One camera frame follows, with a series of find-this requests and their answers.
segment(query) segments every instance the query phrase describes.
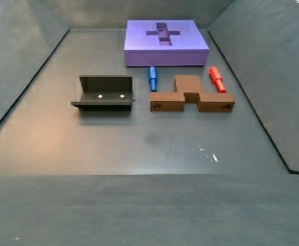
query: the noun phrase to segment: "cross-shaped cutout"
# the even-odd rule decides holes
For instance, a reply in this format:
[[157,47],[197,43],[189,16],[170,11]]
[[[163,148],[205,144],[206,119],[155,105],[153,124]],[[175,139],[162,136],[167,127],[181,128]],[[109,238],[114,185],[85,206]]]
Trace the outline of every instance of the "cross-shaped cutout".
[[181,31],[169,31],[166,22],[157,23],[157,31],[147,31],[149,36],[158,36],[162,46],[173,46],[170,35],[181,35]]

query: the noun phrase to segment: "purple block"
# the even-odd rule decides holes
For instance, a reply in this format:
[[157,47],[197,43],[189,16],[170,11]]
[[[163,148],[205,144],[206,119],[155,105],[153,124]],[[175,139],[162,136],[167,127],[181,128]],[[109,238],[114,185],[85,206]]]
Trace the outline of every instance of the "purple block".
[[129,20],[126,66],[205,65],[210,48],[193,20]]

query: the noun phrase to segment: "red peg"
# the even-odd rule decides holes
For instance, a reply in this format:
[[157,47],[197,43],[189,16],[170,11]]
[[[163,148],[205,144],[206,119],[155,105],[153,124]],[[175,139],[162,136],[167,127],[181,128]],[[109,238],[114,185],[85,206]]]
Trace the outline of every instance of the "red peg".
[[226,93],[226,87],[225,87],[225,84],[224,84],[224,79],[222,79],[222,76],[221,76],[221,74],[218,72],[217,67],[213,66],[210,68],[209,72],[210,72],[210,76],[212,76],[213,82],[217,85],[218,93]]

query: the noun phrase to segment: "brown u-shaped block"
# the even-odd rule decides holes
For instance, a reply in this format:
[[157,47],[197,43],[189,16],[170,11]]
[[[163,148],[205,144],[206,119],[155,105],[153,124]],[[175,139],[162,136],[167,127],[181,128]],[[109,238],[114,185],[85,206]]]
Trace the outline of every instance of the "brown u-shaped block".
[[175,92],[150,94],[150,110],[183,111],[185,103],[197,104],[201,112],[232,112],[236,99],[230,93],[206,92],[200,76],[178,75]]

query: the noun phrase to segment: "gray wall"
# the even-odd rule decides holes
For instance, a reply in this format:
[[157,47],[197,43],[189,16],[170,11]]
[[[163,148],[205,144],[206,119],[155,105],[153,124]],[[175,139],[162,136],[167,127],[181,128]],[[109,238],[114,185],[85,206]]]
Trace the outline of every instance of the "gray wall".
[[194,19],[208,28],[233,0],[42,0],[73,28],[125,28],[127,19]]
[[236,0],[210,32],[288,166],[299,172],[299,4]]
[[67,31],[42,2],[0,0],[0,120]]

